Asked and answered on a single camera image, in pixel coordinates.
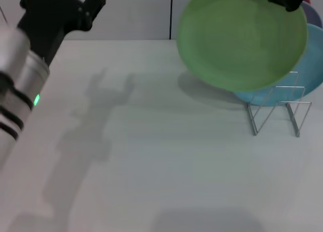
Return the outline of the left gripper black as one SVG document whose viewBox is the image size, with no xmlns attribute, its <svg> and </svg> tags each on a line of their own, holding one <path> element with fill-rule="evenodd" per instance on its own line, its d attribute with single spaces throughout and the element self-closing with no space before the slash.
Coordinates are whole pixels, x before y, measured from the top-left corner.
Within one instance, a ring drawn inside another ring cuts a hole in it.
<svg viewBox="0 0 323 232">
<path fill-rule="evenodd" d="M 49 66 L 65 36 L 89 31 L 106 0 L 20 0 L 25 10 L 17 28 L 30 40 L 30 49 Z"/>
</svg>

